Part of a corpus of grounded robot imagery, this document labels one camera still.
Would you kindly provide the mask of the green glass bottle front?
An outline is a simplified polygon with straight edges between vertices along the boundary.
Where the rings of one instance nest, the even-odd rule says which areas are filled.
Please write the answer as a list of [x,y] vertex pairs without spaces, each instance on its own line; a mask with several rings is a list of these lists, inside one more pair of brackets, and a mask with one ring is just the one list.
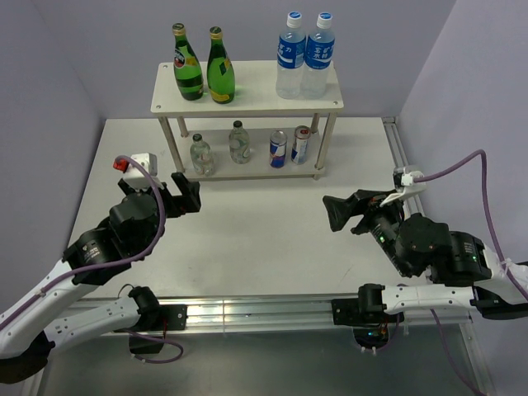
[[203,96],[204,80],[200,62],[186,36],[182,23],[172,26],[175,39],[173,72],[181,96],[188,101],[195,101]]

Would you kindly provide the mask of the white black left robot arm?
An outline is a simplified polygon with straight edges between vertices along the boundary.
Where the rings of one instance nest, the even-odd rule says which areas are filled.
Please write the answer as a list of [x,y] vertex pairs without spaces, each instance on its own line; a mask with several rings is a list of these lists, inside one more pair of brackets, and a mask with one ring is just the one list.
[[82,233],[32,291],[1,315],[1,381],[22,382],[41,371],[59,352],[107,332],[143,332],[162,323],[163,310],[147,286],[135,286],[107,305],[65,317],[64,311],[133,261],[149,255],[159,239],[161,219],[197,213],[200,184],[180,172],[171,175],[180,190],[167,185],[136,191],[124,180],[124,199],[94,229]]

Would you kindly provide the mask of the clear glass bottle front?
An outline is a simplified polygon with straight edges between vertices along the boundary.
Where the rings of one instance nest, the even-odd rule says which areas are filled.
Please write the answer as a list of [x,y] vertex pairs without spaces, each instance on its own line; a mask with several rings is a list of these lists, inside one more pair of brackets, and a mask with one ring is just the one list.
[[198,175],[211,177],[215,170],[214,158],[210,146],[201,134],[193,134],[190,148],[193,168]]

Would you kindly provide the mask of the clear glass bottle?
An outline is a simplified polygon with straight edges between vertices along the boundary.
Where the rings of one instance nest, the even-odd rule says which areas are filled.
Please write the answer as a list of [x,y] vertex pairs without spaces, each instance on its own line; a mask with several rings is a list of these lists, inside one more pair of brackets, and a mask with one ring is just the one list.
[[245,164],[250,160],[250,136],[240,120],[234,121],[229,134],[229,153],[237,164]]
[[193,134],[190,148],[193,168],[198,175],[211,177],[215,170],[214,158],[210,146],[201,134]]

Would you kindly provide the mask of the green glass bottle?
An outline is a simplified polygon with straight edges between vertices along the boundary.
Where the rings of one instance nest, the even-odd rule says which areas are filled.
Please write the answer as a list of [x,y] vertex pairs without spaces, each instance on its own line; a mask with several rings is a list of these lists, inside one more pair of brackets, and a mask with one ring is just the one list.
[[216,103],[227,104],[234,99],[235,76],[233,65],[223,42],[223,32],[219,26],[210,28],[210,54],[206,78],[210,95]]
[[186,36],[182,23],[172,26],[175,39],[173,72],[181,96],[188,101],[195,101],[203,96],[204,80],[200,62]]

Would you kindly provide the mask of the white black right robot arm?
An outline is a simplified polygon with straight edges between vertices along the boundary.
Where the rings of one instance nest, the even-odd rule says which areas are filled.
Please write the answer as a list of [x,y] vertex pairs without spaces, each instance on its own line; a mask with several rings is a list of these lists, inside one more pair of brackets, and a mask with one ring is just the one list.
[[324,196],[323,204],[333,232],[358,217],[351,233],[370,234],[400,276],[428,273],[430,280],[419,286],[364,284],[355,298],[332,301],[336,324],[394,323],[418,309],[475,310],[491,320],[526,317],[525,263],[508,266],[469,233],[452,231],[419,213],[406,216],[395,191]]

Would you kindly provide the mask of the blue silver drink can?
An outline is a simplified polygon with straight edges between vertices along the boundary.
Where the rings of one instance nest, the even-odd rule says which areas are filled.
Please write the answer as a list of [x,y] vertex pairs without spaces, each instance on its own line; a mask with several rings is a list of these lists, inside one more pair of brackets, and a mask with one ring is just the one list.
[[281,168],[285,165],[287,135],[281,130],[275,130],[270,136],[270,165]]

